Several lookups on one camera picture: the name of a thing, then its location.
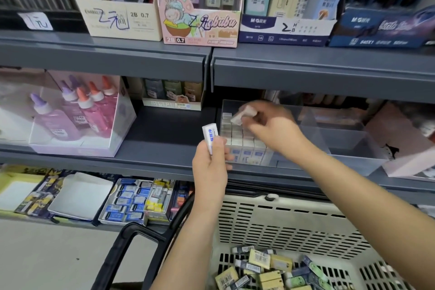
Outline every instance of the person's left hand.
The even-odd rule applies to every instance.
[[[202,208],[215,207],[222,205],[227,186],[227,170],[232,169],[225,161],[232,161],[230,149],[225,147],[226,139],[215,136],[213,139],[213,156],[207,149],[207,144],[203,140],[196,148],[196,154],[192,161],[193,178],[195,180],[195,205]]]

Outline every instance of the floor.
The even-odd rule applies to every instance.
[[[2,289],[89,290],[117,233],[0,220]],[[115,282],[142,281],[157,244],[133,239]]]

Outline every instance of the hand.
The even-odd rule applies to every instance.
[[[227,140],[220,136],[214,137],[213,156],[210,156],[204,140],[196,148],[192,161],[196,206],[220,209],[222,205],[228,181],[227,170],[232,169],[225,161],[234,159],[234,156],[229,154],[230,149],[225,147],[226,142]]]
[[[253,101],[246,105],[253,107],[258,114],[253,118],[243,117],[243,126],[253,132],[267,147],[295,162],[301,149],[309,145],[310,141],[302,134],[291,112],[267,101]]]

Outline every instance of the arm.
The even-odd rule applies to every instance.
[[[193,159],[195,201],[174,246],[157,275],[151,290],[204,290],[209,270],[211,245],[219,210],[225,195],[229,149],[215,137],[213,158],[202,141]]]
[[[255,119],[243,118],[268,147],[310,174],[378,253],[416,289],[433,289],[435,222],[367,178],[324,153],[304,137],[283,107],[250,104]]]

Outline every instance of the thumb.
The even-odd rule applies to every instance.
[[[263,141],[267,135],[265,126],[255,121],[252,117],[242,117],[242,122],[244,127],[248,128],[258,139]]]
[[[213,138],[213,143],[211,150],[213,155],[211,156],[211,164],[219,166],[225,165],[225,141],[221,136],[215,136]]]

